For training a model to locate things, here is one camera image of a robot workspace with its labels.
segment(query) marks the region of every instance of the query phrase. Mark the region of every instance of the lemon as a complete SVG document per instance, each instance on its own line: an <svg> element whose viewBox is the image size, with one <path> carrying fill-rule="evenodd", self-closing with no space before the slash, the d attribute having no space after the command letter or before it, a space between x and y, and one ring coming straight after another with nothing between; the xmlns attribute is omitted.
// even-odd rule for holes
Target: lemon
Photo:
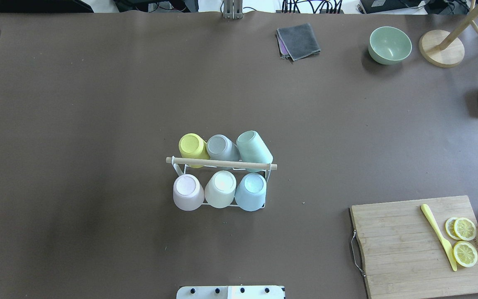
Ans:
<svg viewBox="0 0 478 299"><path fill-rule="evenodd" d="M455 229L453 228L453 226L455 225L455 220L457 219L457 217L451 217L446 220L446 233L454 240L460 240L460 238L455 234Z"/></svg>
<svg viewBox="0 0 478 299"><path fill-rule="evenodd" d="M473 267L477 262L477 250L470 242L458 241L453 246L453 256L457 263L464 267Z"/></svg>
<svg viewBox="0 0 478 299"><path fill-rule="evenodd" d="M461 240L473 240L477 234L475 225L470 219L460 217L453 223L453 231Z"/></svg>

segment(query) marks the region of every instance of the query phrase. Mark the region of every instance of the folded towel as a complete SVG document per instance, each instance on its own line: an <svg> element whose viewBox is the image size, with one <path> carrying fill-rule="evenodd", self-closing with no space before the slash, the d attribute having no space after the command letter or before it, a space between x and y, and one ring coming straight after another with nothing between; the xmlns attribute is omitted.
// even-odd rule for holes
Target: folded towel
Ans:
<svg viewBox="0 0 478 299"><path fill-rule="evenodd" d="M315 33L309 23L278 28L276 32L279 40L281 40L281 43L283 43L284 48L293 61L320 52L317 38L315 38ZM283 49L280 46L281 56L285 57L286 53L282 50Z"/></svg>

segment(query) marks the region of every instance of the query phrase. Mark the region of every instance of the wooden stand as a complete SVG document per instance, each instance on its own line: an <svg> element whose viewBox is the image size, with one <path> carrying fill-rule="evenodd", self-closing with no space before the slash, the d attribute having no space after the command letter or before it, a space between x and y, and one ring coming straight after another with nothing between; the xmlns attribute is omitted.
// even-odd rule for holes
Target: wooden stand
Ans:
<svg viewBox="0 0 478 299"><path fill-rule="evenodd" d="M478 5L468 13L465 19L449 33L444 30L432 30L419 40L419 51L423 57L440 68L452 68L464 59L464 45L458 36L478 17Z"/></svg>
<svg viewBox="0 0 478 299"><path fill-rule="evenodd" d="M470 11L472 11L473 8L475 8L475 0L473 0L473 1L471 2ZM471 20L471 21L470 21L470 24L472 25L473 30L475 30L475 32L478 34L478 26L477 26L477 24L475 23L475 20Z"/></svg>

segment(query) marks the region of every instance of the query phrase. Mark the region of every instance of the yellow cup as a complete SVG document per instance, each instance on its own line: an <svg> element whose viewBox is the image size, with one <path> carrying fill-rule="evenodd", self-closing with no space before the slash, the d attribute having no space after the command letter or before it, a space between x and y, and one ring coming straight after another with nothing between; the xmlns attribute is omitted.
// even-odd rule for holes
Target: yellow cup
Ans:
<svg viewBox="0 0 478 299"><path fill-rule="evenodd" d="M200 138L200 136L194 133L189 133L182 136L182 138L180 138L180 142L178 142L178 149L180 150L182 158L209 159L206 147L207 143ZM192 168L201 168L203 165L189 166Z"/></svg>

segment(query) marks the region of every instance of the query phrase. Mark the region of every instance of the wooden dowel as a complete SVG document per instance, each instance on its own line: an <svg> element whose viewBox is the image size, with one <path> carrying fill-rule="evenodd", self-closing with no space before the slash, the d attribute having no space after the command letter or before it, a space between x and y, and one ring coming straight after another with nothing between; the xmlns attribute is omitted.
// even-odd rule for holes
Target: wooden dowel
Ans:
<svg viewBox="0 0 478 299"><path fill-rule="evenodd" d="M171 164L172 157L165 158L165 163ZM177 164L188 165L206 165L217 167L233 167L233 168L251 168L251 169L264 169L264 170L278 170L277 164L270 163L250 163L250 162L234 162L234 161L219 161L208 159L188 159L188 158L174 158L174 162Z"/></svg>
<svg viewBox="0 0 478 299"><path fill-rule="evenodd" d="M476 0L472 0L471 5L470 5L470 11L472 11L473 8L475 8L475 1L476 1ZM472 25L473 30L475 30L475 32L478 34L478 26L477 26L477 24L475 23L475 20L472 20L472 21L470 22L470 24Z"/></svg>
<svg viewBox="0 0 478 299"><path fill-rule="evenodd" d="M453 32L446 36L444 41L438 45L438 49L444 50L447 48L453 42L453 40L455 40L455 38L457 38L464 31L464 29L470 25L471 21L474 21L477 17L478 5L472 11L470 11L470 13L468 13L466 18L462 20L462 22L457 26L457 28L455 28L455 30L453 30Z"/></svg>

